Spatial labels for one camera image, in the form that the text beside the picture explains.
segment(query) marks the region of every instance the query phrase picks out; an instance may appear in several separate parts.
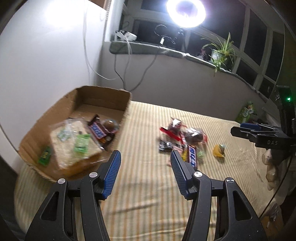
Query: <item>striped tablecloth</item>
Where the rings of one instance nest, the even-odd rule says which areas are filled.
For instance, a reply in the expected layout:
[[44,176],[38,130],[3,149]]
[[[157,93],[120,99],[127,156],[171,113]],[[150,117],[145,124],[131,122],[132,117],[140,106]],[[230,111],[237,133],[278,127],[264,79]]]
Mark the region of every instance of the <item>striped tablecloth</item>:
[[[219,180],[233,177],[257,214],[273,194],[266,188],[266,166],[261,162],[264,149],[230,134],[231,127],[238,123],[132,102],[119,140],[121,167],[111,196],[101,204],[111,240],[182,239],[191,202],[180,194],[173,171],[166,165],[169,154],[158,152],[159,127],[166,127],[170,117],[207,133],[208,151],[200,171]],[[226,146],[224,161],[212,155],[215,144]],[[15,188],[15,216],[23,231],[28,230],[51,186],[27,165],[23,166]],[[213,198],[208,240],[214,239],[216,207]],[[84,240],[79,205],[76,211],[78,239]]]

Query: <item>black cable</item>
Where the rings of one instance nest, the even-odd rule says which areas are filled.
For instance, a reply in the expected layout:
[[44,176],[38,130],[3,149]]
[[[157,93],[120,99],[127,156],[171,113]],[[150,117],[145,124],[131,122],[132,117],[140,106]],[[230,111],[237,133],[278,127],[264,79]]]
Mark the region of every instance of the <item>black cable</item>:
[[148,69],[154,64],[154,62],[155,62],[155,60],[156,60],[156,58],[157,58],[157,55],[158,55],[158,53],[159,53],[159,50],[160,50],[160,46],[158,46],[158,51],[157,51],[157,53],[155,54],[154,59],[152,60],[151,64],[150,64],[150,65],[144,70],[144,73],[143,73],[142,78],[141,78],[141,80],[139,81],[139,83],[138,83],[134,88],[132,88],[129,92],[132,92],[132,91],[134,91],[135,89],[137,89],[137,88],[139,87],[139,85],[143,82],[144,77],[145,77],[145,74],[146,74],[146,72],[148,71]]
[[292,158],[293,158],[293,155],[291,155],[291,157],[290,157],[290,162],[289,162],[289,164],[288,164],[287,170],[286,170],[286,172],[285,172],[285,174],[284,174],[284,176],[283,176],[283,178],[282,178],[282,180],[281,180],[281,182],[280,182],[278,188],[277,188],[276,191],[274,192],[274,195],[273,195],[272,198],[270,199],[270,201],[269,201],[269,203],[267,204],[266,208],[263,210],[263,212],[262,212],[261,215],[259,216],[259,219],[263,216],[263,214],[265,213],[266,209],[267,209],[268,206],[271,204],[272,200],[274,199],[274,197],[276,196],[278,190],[280,189],[281,185],[283,184],[283,182],[284,182],[284,180],[285,180],[285,177],[286,177],[286,175],[287,175],[287,173],[288,173],[288,171],[289,171],[290,165],[291,165],[291,163],[292,163]]
[[123,78],[122,78],[122,77],[119,75],[119,73],[117,73],[117,71],[116,71],[116,59],[117,59],[117,54],[116,54],[115,57],[114,57],[114,71],[115,71],[115,73],[119,76],[119,78],[121,79],[122,84],[123,84],[123,89],[126,90],[126,84],[125,84]]

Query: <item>window pane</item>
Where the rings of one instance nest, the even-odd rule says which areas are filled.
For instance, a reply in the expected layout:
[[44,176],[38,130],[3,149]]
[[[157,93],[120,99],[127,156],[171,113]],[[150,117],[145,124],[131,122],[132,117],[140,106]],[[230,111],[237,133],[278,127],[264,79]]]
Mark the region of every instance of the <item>window pane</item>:
[[274,32],[272,39],[272,48],[269,58],[269,63],[266,70],[266,75],[276,81],[283,59],[284,53],[284,35]]
[[[158,36],[154,33],[155,27],[157,25],[159,25],[159,23],[136,20],[132,31],[132,33],[137,36],[136,41],[158,45],[161,40],[161,36]],[[179,27],[166,25],[166,27],[158,27],[156,31],[159,35],[168,36],[173,40],[176,40],[175,37],[178,37],[178,41],[176,41],[176,44],[173,44],[172,41],[169,40],[169,38],[165,38],[163,45],[167,48],[180,50],[184,39],[182,40],[181,37],[178,35],[179,30]]]
[[261,60],[265,48],[267,27],[265,24],[250,11],[250,25],[248,38],[244,52],[250,56],[258,65],[261,65]]
[[167,13],[167,1],[168,0],[143,0],[141,9]]
[[273,88],[274,88],[274,83],[270,82],[266,78],[263,78],[259,92],[261,92],[261,94],[263,94],[265,97],[269,98]]
[[257,77],[257,73],[242,60],[239,63],[237,75],[242,77],[250,85],[254,85]]
[[206,18],[200,25],[227,39],[228,32],[234,45],[239,48],[244,28],[246,7],[238,0],[201,0]]
[[[201,54],[201,49],[204,45],[211,43],[211,41],[202,39],[201,36],[197,34],[191,34],[189,38],[189,44],[187,47],[187,53],[189,53],[192,56],[199,56]],[[206,55],[203,58],[204,60],[210,60],[210,56],[212,54],[213,46],[206,47]]]

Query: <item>potted plant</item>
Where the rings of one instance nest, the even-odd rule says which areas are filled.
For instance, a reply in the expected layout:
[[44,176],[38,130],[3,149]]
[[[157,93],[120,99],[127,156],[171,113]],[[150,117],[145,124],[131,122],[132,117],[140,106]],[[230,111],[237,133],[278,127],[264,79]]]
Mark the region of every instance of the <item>potted plant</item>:
[[233,65],[233,62],[235,60],[235,52],[232,47],[233,41],[231,41],[231,35],[228,33],[228,38],[227,40],[224,40],[222,43],[220,39],[217,37],[218,41],[220,42],[219,45],[215,43],[210,43],[206,44],[202,47],[204,49],[207,46],[214,46],[216,48],[212,49],[212,54],[211,54],[211,62],[215,65],[215,73],[214,76],[216,75],[217,71],[220,70],[222,66],[227,67],[229,60],[231,60],[231,65]]

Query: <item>ring light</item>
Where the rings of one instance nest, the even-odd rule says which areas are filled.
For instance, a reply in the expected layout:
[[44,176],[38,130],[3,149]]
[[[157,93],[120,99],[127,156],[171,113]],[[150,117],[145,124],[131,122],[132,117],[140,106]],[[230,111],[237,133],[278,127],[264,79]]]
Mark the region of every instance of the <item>ring light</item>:
[[167,11],[172,20],[183,28],[193,28],[205,20],[205,7],[199,0],[168,0]]

